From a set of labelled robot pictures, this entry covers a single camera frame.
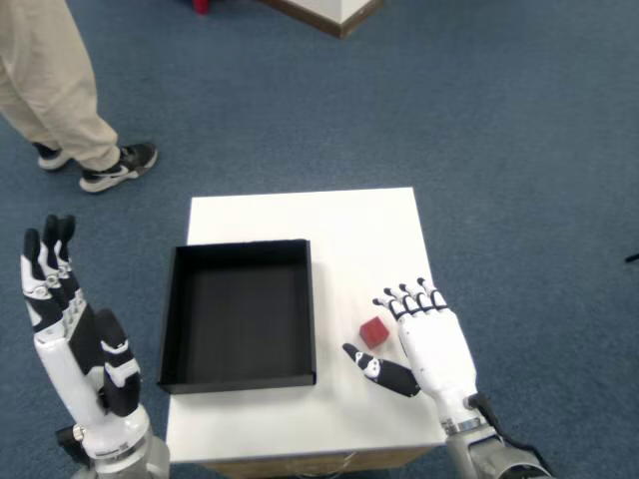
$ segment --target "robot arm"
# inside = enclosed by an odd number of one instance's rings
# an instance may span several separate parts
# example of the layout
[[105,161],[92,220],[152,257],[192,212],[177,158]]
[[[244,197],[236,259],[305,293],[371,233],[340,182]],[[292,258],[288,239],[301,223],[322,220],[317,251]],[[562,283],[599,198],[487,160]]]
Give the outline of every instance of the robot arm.
[[468,345],[441,293],[423,279],[384,293],[386,297],[373,303],[397,321],[410,369],[345,344],[364,376],[406,396],[421,390],[435,401],[448,452],[463,479],[551,477],[536,449],[507,437],[486,398],[477,393]]
[[73,217],[50,216],[42,239],[25,232],[20,257],[36,351],[76,422],[58,431],[59,440],[67,450],[77,442],[72,457],[91,466],[86,477],[168,477],[168,449],[139,403],[140,367],[129,341],[113,312],[93,312],[71,268],[74,229]]

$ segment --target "open box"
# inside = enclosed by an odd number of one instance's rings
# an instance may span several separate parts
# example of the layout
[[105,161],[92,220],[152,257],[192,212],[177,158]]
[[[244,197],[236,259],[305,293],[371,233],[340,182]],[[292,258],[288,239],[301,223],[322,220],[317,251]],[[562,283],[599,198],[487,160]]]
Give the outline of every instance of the open box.
[[176,247],[162,340],[173,394],[315,384],[310,243]]

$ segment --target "beige pants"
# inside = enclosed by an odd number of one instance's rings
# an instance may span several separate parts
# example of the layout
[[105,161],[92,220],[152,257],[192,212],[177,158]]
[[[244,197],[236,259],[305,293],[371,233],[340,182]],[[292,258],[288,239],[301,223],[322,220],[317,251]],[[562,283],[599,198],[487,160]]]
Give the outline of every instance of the beige pants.
[[90,170],[118,162],[91,61],[65,0],[0,0],[0,112],[23,137]]

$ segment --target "black sneaker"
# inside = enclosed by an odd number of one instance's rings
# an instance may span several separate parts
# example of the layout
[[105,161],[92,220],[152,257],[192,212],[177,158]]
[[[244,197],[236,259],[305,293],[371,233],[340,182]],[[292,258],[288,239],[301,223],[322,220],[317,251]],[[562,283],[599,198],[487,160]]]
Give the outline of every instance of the black sneaker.
[[48,172],[60,170],[64,167],[72,158],[64,153],[64,150],[51,150],[39,143],[34,143],[34,147],[38,150],[40,158],[38,158],[38,166]]
[[133,180],[146,173],[158,160],[158,149],[151,143],[141,143],[120,149],[120,160],[109,170],[95,172],[84,170],[80,188],[85,192],[99,193]]

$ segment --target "red block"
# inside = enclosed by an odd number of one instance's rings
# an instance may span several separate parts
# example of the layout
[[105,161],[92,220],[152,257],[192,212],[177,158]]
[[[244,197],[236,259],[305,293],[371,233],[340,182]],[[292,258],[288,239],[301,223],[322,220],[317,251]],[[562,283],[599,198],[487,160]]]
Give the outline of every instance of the red block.
[[368,322],[365,322],[359,328],[359,335],[366,343],[368,348],[373,349],[379,346],[388,338],[388,329],[383,325],[379,317],[374,317]]
[[209,11],[209,0],[193,0],[193,8],[200,15]]

